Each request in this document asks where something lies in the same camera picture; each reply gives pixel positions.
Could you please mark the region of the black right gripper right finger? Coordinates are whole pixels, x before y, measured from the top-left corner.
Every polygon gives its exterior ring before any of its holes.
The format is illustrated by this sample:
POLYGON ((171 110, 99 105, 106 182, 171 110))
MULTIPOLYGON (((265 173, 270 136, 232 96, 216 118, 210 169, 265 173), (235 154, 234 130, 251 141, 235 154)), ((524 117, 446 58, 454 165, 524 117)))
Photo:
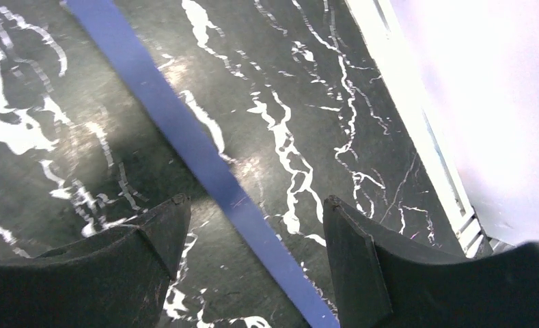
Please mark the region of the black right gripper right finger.
POLYGON ((342 327, 539 327, 539 242, 470 260, 332 195, 323 229, 342 327))

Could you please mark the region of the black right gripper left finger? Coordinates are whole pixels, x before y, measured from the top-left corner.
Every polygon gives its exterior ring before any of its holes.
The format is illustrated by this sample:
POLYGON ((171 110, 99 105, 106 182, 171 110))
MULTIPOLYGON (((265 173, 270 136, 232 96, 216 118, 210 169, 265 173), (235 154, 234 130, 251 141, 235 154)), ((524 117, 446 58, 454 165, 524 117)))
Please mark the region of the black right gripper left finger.
POLYGON ((179 194, 125 225, 0 261, 0 327, 156 327, 190 220, 179 194))

